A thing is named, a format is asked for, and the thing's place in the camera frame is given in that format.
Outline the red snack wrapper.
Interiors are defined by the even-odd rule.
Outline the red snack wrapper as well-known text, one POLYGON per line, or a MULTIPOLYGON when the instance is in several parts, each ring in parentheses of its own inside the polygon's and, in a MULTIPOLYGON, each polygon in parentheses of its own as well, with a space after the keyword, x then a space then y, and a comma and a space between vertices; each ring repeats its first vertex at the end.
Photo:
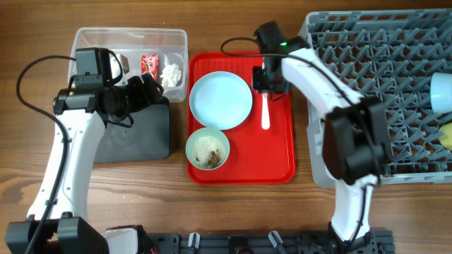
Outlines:
POLYGON ((141 74, 150 74, 153 79, 157 78, 159 56, 158 54, 146 54, 141 57, 141 74))

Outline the white napkin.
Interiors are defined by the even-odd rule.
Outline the white napkin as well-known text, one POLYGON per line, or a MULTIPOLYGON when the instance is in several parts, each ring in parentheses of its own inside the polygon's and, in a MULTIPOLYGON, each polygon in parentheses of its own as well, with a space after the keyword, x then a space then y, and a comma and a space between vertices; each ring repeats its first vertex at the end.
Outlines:
POLYGON ((164 68, 160 75, 161 85, 165 88, 176 87, 182 77, 182 72, 176 63, 170 63, 169 58, 164 55, 164 68))

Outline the white plastic spoon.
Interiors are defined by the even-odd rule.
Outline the white plastic spoon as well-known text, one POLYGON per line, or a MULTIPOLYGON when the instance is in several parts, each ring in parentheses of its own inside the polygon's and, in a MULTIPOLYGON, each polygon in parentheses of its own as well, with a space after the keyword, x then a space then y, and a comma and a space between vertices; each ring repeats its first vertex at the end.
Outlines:
POLYGON ((268 130, 270 128, 268 93, 262 92, 261 96, 262 96, 261 127, 263 130, 268 130))

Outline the light blue bowl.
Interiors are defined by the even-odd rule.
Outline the light blue bowl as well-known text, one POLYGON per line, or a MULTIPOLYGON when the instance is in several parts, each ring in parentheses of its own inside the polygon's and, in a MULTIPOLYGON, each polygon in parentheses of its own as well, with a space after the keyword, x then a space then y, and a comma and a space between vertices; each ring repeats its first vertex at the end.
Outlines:
POLYGON ((449 73, 434 73, 430 84, 432 110, 439 114, 451 112, 452 80, 449 73))

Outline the yellow plastic cup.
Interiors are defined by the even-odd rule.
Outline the yellow plastic cup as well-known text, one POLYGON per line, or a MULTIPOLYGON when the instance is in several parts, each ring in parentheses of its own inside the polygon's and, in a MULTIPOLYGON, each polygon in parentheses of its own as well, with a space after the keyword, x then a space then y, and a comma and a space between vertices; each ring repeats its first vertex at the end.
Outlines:
POLYGON ((452 150, 452 123, 448 123, 440 127, 439 131, 442 135, 439 142, 448 150, 452 150))

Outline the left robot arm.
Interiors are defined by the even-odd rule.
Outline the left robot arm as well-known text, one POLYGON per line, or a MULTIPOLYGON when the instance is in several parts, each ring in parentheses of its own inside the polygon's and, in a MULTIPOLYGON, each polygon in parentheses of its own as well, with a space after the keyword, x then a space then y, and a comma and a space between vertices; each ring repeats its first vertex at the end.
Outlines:
POLYGON ((106 48, 76 50, 76 74, 59 91, 53 112, 23 97, 26 107, 55 124, 54 142, 40 192, 22 222, 11 222, 6 245, 12 253, 158 253, 141 225, 118 226, 99 233, 87 219, 87 198, 95 153, 108 125, 153 104, 168 105, 164 89, 149 73, 129 78, 112 75, 106 48))

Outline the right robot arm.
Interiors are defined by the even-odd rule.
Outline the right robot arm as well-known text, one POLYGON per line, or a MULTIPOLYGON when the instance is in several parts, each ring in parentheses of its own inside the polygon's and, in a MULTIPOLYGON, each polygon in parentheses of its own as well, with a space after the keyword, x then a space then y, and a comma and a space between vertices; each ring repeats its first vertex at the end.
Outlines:
POLYGON ((390 153, 384 105, 348 87, 301 37, 286 38, 277 23, 261 25, 254 41, 263 58, 254 68, 253 88, 273 101, 295 87, 323 119, 323 162, 335 179, 335 212, 330 229, 344 248, 366 241, 373 189, 390 153))

